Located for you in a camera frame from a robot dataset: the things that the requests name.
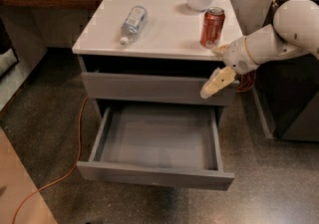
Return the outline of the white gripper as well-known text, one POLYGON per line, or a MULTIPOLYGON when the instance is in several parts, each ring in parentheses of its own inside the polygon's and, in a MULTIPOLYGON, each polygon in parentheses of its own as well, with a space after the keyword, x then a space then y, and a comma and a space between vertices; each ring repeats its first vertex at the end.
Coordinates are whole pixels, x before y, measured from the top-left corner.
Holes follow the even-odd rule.
POLYGON ((245 75, 258 68, 258 65, 249 56, 245 36, 231 42, 229 45, 214 47, 211 49, 211 53, 216 57, 223 56, 223 63, 227 67, 216 68, 203 84, 199 93, 203 99, 220 95, 226 90, 235 92, 237 90, 236 74, 245 75))

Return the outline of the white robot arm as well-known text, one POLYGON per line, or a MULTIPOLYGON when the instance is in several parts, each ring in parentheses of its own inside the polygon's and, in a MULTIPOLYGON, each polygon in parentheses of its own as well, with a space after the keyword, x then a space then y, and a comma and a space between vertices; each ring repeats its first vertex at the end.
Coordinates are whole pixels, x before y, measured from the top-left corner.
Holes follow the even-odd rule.
POLYGON ((212 48, 225 67, 213 71, 200 96, 208 99, 264 63, 312 54, 319 59, 319 6, 311 0, 289 0, 273 15, 271 24, 228 45, 212 48))

